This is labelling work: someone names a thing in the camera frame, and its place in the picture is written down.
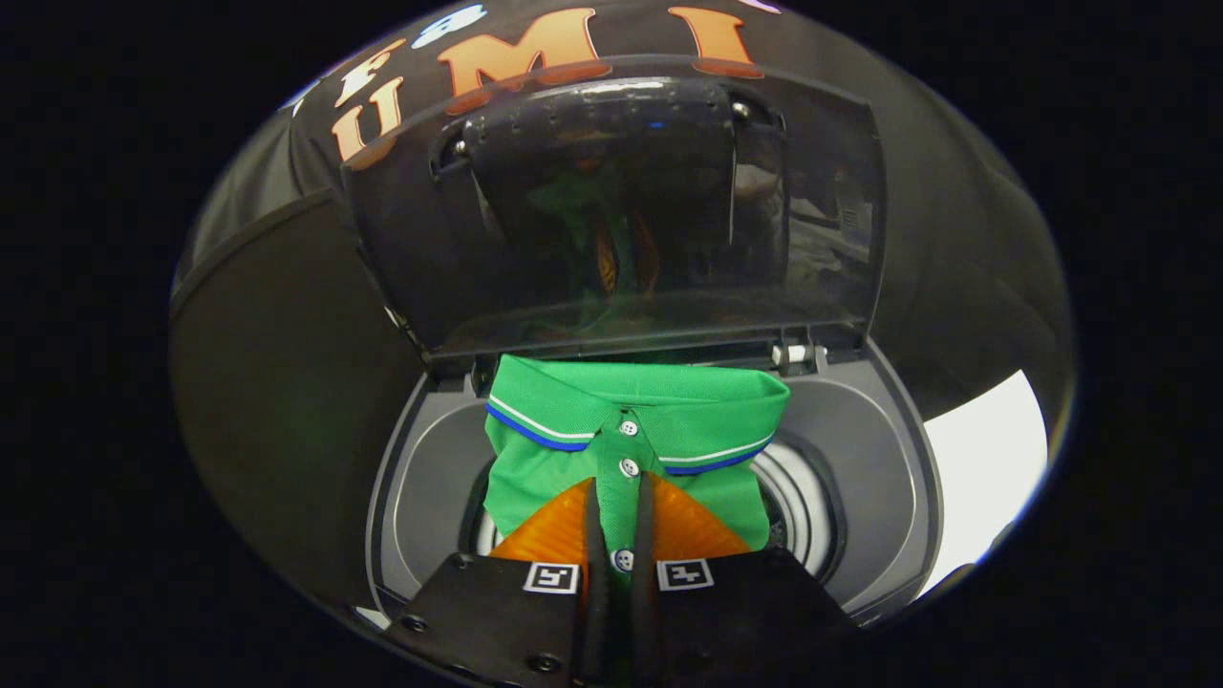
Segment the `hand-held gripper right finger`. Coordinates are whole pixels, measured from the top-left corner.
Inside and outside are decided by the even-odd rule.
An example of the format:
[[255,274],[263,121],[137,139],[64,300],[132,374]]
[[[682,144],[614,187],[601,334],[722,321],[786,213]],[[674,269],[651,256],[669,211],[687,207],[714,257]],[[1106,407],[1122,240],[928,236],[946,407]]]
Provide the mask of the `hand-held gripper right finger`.
[[750,547],[646,473],[631,576],[631,684],[728,687],[851,635],[850,613],[786,547]]

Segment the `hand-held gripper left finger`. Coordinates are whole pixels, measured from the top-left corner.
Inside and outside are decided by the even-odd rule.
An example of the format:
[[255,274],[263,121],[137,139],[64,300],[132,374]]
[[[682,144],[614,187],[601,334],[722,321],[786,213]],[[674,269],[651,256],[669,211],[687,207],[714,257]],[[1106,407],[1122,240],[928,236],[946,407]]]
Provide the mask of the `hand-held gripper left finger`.
[[486,556],[454,552],[395,613],[390,640],[486,687],[607,682],[612,567],[593,479],[564,489]]

